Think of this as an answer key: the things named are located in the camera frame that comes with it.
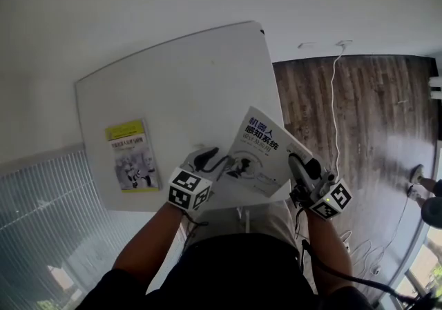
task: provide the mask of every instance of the white table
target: white table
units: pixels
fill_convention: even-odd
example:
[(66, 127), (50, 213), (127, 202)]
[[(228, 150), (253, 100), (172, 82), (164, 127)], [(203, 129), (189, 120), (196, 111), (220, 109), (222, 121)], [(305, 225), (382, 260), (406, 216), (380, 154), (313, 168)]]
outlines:
[[(199, 32), (148, 48), (76, 83), (88, 161), (107, 209), (155, 212), (167, 182), (192, 151), (217, 146), (227, 153), (253, 105), (283, 125), (269, 52), (256, 22)], [(122, 193), (104, 130), (144, 118), (163, 189)], [(284, 185), (271, 199), (221, 179), (204, 206), (218, 209), (288, 198)]]

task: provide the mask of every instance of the forearm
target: forearm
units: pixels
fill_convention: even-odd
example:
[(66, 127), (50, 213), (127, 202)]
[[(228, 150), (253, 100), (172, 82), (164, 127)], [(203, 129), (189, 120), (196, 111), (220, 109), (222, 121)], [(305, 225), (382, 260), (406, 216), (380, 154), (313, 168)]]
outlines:
[(181, 210), (166, 203), (124, 247), (113, 269), (129, 272), (147, 288), (172, 245), (181, 219)]
[[(333, 224), (330, 221), (322, 220), (311, 211), (306, 212), (310, 245), (316, 256), (328, 267), (352, 275), (352, 261)], [(349, 281), (323, 271), (314, 263), (312, 263), (312, 268), (316, 288), (321, 295), (327, 296), (339, 288), (353, 285)]]

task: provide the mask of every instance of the black shirt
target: black shirt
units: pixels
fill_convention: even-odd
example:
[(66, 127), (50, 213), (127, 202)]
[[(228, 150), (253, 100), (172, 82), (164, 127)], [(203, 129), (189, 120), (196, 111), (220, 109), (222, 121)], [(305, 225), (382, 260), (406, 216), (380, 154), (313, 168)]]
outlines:
[(296, 250), (265, 234), (218, 236), (189, 247), (160, 289), (146, 289), (129, 273), (114, 269), (78, 309), (147, 309), (257, 304), (290, 309), (371, 309), (354, 287), (326, 298), (315, 296), (300, 272)]

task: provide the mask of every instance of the book cover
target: book cover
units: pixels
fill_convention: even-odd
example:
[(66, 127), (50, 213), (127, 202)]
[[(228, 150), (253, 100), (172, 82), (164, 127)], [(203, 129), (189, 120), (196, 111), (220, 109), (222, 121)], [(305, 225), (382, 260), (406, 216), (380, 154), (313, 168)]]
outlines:
[(270, 197), (293, 179), (288, 162), (291, 153), (304, 163), (312, 158), (311, 151), (285, 128), (251, 106), (229, 150), (233, 159), (224, 176)]
[(115, 174), (122, 192), (160, 190), (151, 141), (142, 119), (106, 129), (115, 157)]

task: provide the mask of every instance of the foot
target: foot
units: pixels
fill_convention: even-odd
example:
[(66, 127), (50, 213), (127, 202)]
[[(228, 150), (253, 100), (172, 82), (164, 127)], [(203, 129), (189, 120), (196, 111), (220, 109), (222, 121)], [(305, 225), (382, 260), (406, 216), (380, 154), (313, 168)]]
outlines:
[(410, 182), (412, 184), (419, 184), (421, 178), (423, 177), (423, 165), (419, 164), (418, 166), (416, 166), (416, 168), (413, 169), (412, 171), (412, 176), (410, 178)]
[(418, 198), (422, 198), (422, 196), (417, 192), (413, 186), (410, 186), (407, 192), (407, 197), (410, 198), (413, 201), (416, 201)]

